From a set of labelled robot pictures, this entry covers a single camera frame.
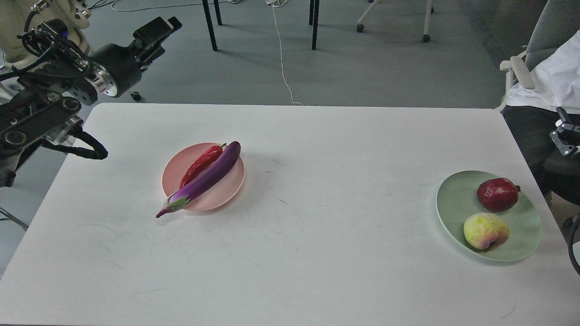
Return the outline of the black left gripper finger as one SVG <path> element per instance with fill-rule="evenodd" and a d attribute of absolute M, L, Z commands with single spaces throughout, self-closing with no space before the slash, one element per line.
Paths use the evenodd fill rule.
<path fill-rule="evenodd" d="M 135 52 L 137 65 L 140 68 L 149 68 L 154 60 L 165 53 L 161 44 L 174 32 L 182 27 L 176 17 L 165 20 L 156 17 L 133 33 L 132 49 Z"/>

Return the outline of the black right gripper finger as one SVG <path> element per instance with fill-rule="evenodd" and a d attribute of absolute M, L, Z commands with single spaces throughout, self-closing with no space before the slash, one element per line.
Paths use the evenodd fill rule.
<path fill-rule="evenodd" d="M 579 159 L 580 126 L 574 124 L 571 116 L 562 107 L 557 107 L 556 111 L 559 119 L 556 122 L 556 129 L 550 132 L 550 138 L 561 155 Z"/>

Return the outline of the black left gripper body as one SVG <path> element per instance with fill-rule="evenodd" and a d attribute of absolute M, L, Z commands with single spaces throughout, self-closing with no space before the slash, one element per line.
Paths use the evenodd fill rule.
<path fill-rule="evenodd" d="M 118 98 L 141 81 L 141 66 L 136 55 L 134 42 L 127 46 L 110 43 L 89 54 L 108 75 L 106 95 Z"/>

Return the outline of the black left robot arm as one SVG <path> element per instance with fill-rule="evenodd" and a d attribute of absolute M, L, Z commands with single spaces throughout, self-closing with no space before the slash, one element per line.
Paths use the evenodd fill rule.
<path fill-rule="evenodd" d="M 139 27 L 127 46 L 107 44 L 92 50 L 82 30 L 90 9 L 83 0 L 3 0 L 1 80 L 21 90 L 1 87 L 1 186 L 11 187 L 16 173 L 39 148 L 102 160 L 107 150 L 82 128 L 83 105 L 101 94 L 120 95 L 134 87 L 162 43 L 182 27 L 176 17 Z"/>

